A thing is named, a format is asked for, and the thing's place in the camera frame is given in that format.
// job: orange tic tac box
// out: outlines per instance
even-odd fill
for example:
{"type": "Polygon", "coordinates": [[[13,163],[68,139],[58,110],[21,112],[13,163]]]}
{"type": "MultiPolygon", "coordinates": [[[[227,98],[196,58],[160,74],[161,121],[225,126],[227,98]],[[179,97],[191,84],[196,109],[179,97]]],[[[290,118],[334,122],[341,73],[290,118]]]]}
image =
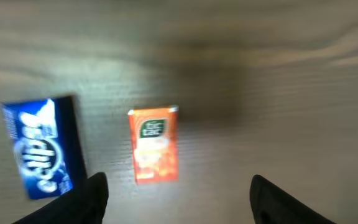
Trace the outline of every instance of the orange tic tac box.
{"type": "Polygon", "coordinates": [[[177,114],[178,106],[128,112],[136,183],[178,178],[177,114]]]}

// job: wooden surface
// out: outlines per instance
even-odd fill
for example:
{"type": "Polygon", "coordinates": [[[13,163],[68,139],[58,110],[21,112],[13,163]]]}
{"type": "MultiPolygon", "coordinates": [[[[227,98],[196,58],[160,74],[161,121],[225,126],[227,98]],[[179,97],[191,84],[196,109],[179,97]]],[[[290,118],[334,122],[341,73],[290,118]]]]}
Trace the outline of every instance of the wooden surface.
{"type": "MultiPolygon", "coordinates": [[[[80,97],[105,223],[253,223],[262,174],[358,223],[358,1],[3,1],[0,101],[80,97]],[[180,180],[136,186],[126,112],[178,104],[180,180]]],[[[0,113],[0,223],[28,201],[0,113]]]]}

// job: wood grain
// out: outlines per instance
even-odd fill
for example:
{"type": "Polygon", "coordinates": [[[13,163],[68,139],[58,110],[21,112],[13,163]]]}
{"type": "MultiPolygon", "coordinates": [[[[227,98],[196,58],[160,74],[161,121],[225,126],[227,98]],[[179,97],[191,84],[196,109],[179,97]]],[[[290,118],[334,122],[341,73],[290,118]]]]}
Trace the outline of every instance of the wood grain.
{"type": "MultiPolygon", "coordinates": [[[[358,1],[0,0],[0,101],[80,97],[105,223],[253,223],[262,174],[358,223],[358,1]],[[178,104],[180,180],[134,183],[126,112],[178,104]]],[[[0,223],[28,201],[0,114],[0,223]]]]}

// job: tic tac logo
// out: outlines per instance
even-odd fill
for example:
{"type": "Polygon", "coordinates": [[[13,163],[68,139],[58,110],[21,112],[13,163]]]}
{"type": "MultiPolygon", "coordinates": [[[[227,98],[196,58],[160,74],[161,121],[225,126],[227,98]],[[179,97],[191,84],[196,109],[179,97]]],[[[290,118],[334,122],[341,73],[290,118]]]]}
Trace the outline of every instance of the tic tac logo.
{"type": "Polygon", "coordinates": [[[160,137],[165,131],[166,119],[153,119],[145,121],[140,127],[140,138],[160,137]]]}
{"type": "Polygon", "coordinates": [[[19,121],[23,137],[14,146],[17,163],[23,174],[39,179],[41,191],[54,192],[58,185],[51,179],[62,163],[62,150],[53,140],[57,138],[55,103],[47,100],[36,115],[20,112],[19,121]]]}

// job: green label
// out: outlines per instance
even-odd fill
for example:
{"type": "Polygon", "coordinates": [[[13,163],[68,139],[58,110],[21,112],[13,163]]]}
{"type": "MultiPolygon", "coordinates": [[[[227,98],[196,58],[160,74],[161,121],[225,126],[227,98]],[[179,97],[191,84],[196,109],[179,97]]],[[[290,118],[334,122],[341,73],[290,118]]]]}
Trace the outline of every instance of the green label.
{"type": "Polygon", "coordinates": [[[165,119],[145,121],[140,127],[140,138],[156,138],[165,131],[165,119]]]}

